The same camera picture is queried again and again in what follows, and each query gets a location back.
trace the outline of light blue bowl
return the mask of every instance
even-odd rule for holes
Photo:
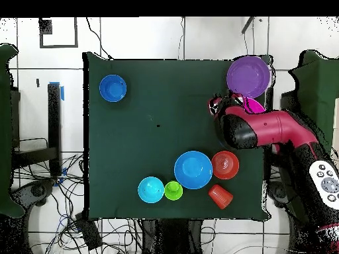
[[[200,189],[212,178],[212,163],[205,154],[198,151],[188,151],[175,162],[174,175],[177,182],[185,188]]]
[[[164,184],[156,177],[144,178],[138,187],[139,197],[149,204],[159,202],[165,193]]]
[[[108,75],[101,80],[99,90],[106,101],[115,103],[126,95],[126,83],[118,75]]]

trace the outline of green bowl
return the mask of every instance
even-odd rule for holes
[[[178,200],[183,195],[183,187],[177,181],[170,181],[165,186],[165,196],[169,200]]]

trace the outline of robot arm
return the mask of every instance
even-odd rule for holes
[[[216,99],[219,106],[213,111]],[[289,146],[295,191],[301,197],[310,223],[322,240],[327,238],[339,252],[339,173],[315,133],[292,112],[251,114],[236,100],[237,95],[233,94],[209,103],[225,140],[236,149],[270,144]]]

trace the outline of dark green tablecloth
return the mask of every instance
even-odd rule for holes
[[[232,61],[87,57],[90,218],[268,218],[262,210],[261,148],[235,151],[240,169],[231,180],[213,176],[199,190],[184,189],[177,201],[163,197],[146,204],[138,197],[144,177],[156,176],[164,184],[175,180],[174,163],[182,153],[197,150],[212,158],[224,150],[207,101],[215,93],[226,93]],[[127,84],[126,97],[118,103],[105,101],[99,92],[100,81],[110,74]],[[224,210],[207,194],[215,183],[234,195]]]

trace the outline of purple bowl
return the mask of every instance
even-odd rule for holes
[[[267,89],[269,77],[269,68],[261,58],[244,56],[232,63],[226,82],[233,93],[254,99]]]

